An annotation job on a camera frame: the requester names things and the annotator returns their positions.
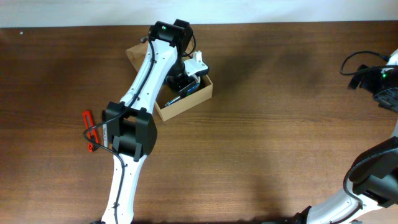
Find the black permanent marker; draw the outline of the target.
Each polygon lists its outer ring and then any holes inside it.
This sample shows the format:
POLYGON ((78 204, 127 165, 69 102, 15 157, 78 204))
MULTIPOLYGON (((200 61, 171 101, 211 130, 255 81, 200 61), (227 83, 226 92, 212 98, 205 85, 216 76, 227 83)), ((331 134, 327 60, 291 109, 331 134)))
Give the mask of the black permanent marker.
POLYGON ((107 124, 102 126, 103 128, 103 146, 108 147, 108 132, 107 132, 107 124))

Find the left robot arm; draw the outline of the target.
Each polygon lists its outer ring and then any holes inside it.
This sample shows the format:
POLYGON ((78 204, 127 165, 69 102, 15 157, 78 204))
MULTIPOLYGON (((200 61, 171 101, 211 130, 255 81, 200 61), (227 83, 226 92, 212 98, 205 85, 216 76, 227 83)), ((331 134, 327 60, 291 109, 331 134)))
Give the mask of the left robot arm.
POLYGON ((120 102, 110 102, 103 112, 102 149, 114 158, 113 179, 106 210, 100 223, 132 223, 133 204, 139 174, 152 152, 157 128, 153 118, 156 99, 168 85, 178 100, 196 92, 201 76, 209 71, 201 52, 187 52, 196 39, 189 22, 177 19, 173 24, 156 22, 147 37, 147 52, 133 84, 120 102))

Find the orange utility knife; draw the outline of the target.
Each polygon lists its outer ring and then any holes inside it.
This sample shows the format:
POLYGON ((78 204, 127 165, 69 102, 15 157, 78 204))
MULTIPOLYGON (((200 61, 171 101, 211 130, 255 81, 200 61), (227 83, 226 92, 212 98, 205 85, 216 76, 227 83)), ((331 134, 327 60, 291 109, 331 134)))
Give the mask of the orange utility knife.
MULTIPOLYGON (((92 126, 95 125, 91 111, 90 110, 84 110, 82 113, 83 115, 83 120, 85 123, 85 128, 89 129, 92 126)), ((87 137, 90 138, 92 141, 95 143, 99 144, 99 139, 98 139, 98 132, 96 129, 92 129, 91 131, 88 131, 87 137)), ((88 150, 90 152, 95 152, 98 149, 98 146, 95 146, 93 143, 88 143, 88 150)))

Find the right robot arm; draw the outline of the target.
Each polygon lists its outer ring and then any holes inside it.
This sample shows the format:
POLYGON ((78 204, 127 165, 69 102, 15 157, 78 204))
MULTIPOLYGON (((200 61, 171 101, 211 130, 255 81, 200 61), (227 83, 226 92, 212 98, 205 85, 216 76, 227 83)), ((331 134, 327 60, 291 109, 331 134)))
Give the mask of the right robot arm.
MULTIPOLYGON (((360 65, 350 73, 348 88, 363 88, 380 108, 397 112, 397 52, 377 54, 385 65, 360 65)), ((361 153, 343 179, 343 187, 328 200, 309 206, 280 224, 358 223, 358 217, 397 204, 397 131, 361 153)))

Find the brown cardboard box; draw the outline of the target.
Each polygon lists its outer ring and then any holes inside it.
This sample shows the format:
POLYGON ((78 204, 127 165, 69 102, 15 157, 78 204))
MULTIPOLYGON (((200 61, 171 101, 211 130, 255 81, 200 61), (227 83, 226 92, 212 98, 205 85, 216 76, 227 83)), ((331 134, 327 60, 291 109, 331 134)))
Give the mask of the brown cardboard box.
MULTIPOLYGON (((133 67, 139 72, 141 65, 144 63, 144 53, 147 51, 148 43, 138 44, 126 50, 126 55, 133 67)), ((193 93, 189 93, 186 97, 171 102, 178 95, 172 89, 164 84, 161 86, 159 94, 154 104, 154 109, 159 114, 162 121, 167 121, 174 116, 183 113, 200 103, 209 100, 213 94, 213 83, 208 74, 200 77, 200 83, 193 93)))

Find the blue ballpoint pen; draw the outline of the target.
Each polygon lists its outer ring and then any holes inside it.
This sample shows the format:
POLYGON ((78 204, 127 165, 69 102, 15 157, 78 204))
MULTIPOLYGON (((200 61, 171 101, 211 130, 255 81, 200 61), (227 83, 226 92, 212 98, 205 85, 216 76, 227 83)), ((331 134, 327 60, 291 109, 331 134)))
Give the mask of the blue ballpoint pen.
POLYGON ((189 85, 187 85, 186 87, 182 88, 181 90, 177 91, 172 89, 173 93, 176 93, 177 96, 175 98, 173 98, 172 100, 169 100, 164 106, 170 106, 174 103, 176 103, 179 100, 182 100, 183 98, 185 98, 188 95, 191 95, 192 93, 196 92, 198 90, 200 86, 200 83, 191 83, 189 85))

